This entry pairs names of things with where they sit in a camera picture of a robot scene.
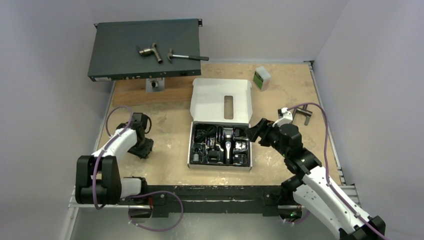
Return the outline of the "white hair clipper kit box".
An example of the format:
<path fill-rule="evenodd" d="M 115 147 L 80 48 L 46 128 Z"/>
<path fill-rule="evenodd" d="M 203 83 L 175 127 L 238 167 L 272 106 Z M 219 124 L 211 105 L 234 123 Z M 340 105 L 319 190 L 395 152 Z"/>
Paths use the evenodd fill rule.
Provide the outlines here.
<path fill-rule="evenodd" d="M 190 102 L 191 126 L 193 122 L 202 122 L 250 127 L 253 115 L 251 88 L 247 79 L 196 78 Z M 202 169 L 246 171 L 217 167 Z"/>

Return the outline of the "small black comb guard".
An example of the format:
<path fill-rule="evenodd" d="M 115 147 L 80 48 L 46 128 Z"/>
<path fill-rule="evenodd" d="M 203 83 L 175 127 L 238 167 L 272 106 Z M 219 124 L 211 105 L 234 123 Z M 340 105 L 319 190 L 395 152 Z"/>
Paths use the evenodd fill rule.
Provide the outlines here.
<path fill-rule="evenodd" d="M 210 149 L 207 152 L 207 161 L 212 164 L 222 164 L 222 152 L 215 149 Z"/>

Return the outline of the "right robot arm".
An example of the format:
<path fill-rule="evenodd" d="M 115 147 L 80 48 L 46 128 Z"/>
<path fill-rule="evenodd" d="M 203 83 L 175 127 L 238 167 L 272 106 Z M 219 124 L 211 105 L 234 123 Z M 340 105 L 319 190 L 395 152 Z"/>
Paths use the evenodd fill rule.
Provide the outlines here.
<path fill-rule="evenodd" d="M 260 139 L 261 146 L 275 149 L 293 173 L 282 183 L 280 196 L 284 202 L 305 207 L 338 240 L 385 239 L 385 222 L 363 210 L 330 178 L 318 158 L 304 147 L 297 126 L 277 125 L 263 118 L 246 130 L 246 135 L 251 142 Z"/>

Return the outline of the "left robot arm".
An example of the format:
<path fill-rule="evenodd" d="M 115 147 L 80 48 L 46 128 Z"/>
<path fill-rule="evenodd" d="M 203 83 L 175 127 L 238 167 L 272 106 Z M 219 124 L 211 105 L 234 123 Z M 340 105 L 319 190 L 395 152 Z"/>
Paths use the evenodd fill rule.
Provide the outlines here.
<path fill-rule="evenodd" d="M 112 137 L 91 155 L 82 155 L 76 162 L 75 200 L 78 204 L 116 205 L 130 197 L 138 205 L 149 199 L 144 177 L 121 177 L 118 161 L 126 153 L 146 159 L 154 141 L 146 137 L 152 120 L 136 112 L 130 121 L 121 123 Z"/>

